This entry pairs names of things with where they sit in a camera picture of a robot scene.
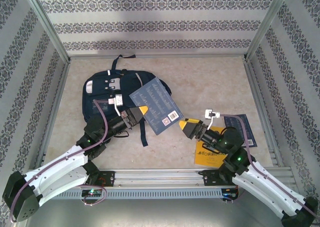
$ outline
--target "navy backpack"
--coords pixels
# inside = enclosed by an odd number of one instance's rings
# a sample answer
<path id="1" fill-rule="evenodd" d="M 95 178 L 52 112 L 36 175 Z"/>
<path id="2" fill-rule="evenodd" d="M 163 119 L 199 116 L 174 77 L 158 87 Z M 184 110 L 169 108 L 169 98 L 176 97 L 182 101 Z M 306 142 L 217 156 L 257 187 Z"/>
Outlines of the navy backpack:
<path id="1" fill-rule="evenodd" d="M 110 70 L 102 71 L 92 75 L 83 85 L 82 91 L 82 113 L 84 120 L 88 120 L 93 115 L 99 115 L 99 110 L 93 100 L 97 100 L 107 120 L 118 116 L 118 112 L 136 107 L 129 95 L 138 90 L 141 86 L 153 80 L 156 76 L 147 71 L 116 69 L 118 59 L 135 58 L 135 55 L 123 57 L 121 54 L 113 61 Z M 171 95 L 168 85 L 161 80 L 166 91 Z M 122 105 L 113 104 L 115 97 L 122 96 Z M 141 141 L 143 146 L 147 146 L 145 119 L 140 121 Z"/>

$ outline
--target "beige floor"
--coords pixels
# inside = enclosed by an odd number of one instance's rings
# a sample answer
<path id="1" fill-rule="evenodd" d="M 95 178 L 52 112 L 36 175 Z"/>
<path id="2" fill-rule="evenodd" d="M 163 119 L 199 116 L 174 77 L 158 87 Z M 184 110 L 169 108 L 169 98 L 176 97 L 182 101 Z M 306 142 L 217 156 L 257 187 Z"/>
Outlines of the beige floor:
<path id="1" fill-rule="evenodd" d="M 67 151 L 83 135 L 82 87 L 96 72 L 111 68 L 112 59 L 72 60 L 54 123 L 45 162 Z M 251 154 L 272 166 L 264 132 L 240 57 L 120 59 L 117 68 L 145 70 L 164 80 L 185 118 L 202 119 L 206 108 L 223 114 L 246 114 L 258 147 Z M 213 123 L 224 126 L 222 119 Z M 112 139 L 94 160 L 100 169 L 199 168 L 194 164 L 196 141 L 186 138 L 178 124 L 156 136 L 146 126 L 149 146 L 140 141 L 139 126 L 130 137 Z"/>

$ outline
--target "book cover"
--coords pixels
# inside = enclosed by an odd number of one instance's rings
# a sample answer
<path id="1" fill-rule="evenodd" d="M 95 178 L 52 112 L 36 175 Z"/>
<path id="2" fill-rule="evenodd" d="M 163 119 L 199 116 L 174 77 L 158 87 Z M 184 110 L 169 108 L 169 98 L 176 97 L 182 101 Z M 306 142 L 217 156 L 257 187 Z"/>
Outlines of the book cover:
<path id="1" fill-rule="evenodd" d="M 255 140 L 254 134 L 252 133 L 247 115 L 246 114 L 237 114 L 237 116 L 239 116 L 242 119 L 242 121 L 244 122 L 244 127 L 245 127 L 246 136 L 248 138 L 249 147 L 257 147 L 257 142 Z M 236 118 L 232 118 L 232 117 L 223 117 L 223 118 L 224 118 L 225 126 L 235 127 L 240 132 L 240 135 L 241 135 L 242 139 L 244 140 L 245 139 L 244 132 L 242 130 L 240 121 L 237 120 Z"/>
<path id="2" fill-rule="evenodd" d="M 148 106 L 144 118 L 156 135 L 184 117 L 157 77 L 129 96 L 136 106 Z"/>

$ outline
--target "yellow card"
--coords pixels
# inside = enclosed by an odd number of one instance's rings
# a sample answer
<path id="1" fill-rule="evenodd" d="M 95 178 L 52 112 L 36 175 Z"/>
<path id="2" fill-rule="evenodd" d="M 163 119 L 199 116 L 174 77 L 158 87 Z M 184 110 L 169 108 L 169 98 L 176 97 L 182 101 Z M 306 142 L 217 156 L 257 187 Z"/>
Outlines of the yellow card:
<path id="1" fill-rule="evenodd" d="M 219 133 L 223 130 L 223 127 L 212 126 L 211 130 L 218 131 Z M 196 165 L 210 166 L 219 168 L 223 164 L 223 160 L 226 158 L 224 153 L 213 153 L 202 147 L 203 142 L 197 141 L 195 146 L 195 158 L 194 163 Z"/>

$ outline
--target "patterned wallpaper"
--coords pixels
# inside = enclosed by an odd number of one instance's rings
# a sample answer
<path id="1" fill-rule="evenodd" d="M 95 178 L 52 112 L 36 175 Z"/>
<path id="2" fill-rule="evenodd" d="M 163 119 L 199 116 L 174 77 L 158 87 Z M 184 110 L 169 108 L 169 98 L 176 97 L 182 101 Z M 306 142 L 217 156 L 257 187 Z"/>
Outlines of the patterned wallpaper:
<path id="1" fill-rule="evenodd" d="M 41 0 L 71 56 L 245 54 L 273 0 Z"/>
<path id="2" fill-rule="evenodd" d="M 14 171 L 34 168 L 63 63 L 28 0 L 0 0 L 0 193 Z M 1 198 L 0 227 L 9 222 Z"/>
<path id="3" fill-rule="evenodd" d="M 319 0 L 285 0 L 251 64 L 282 160 L 320 203 L 319 13 Z"/>

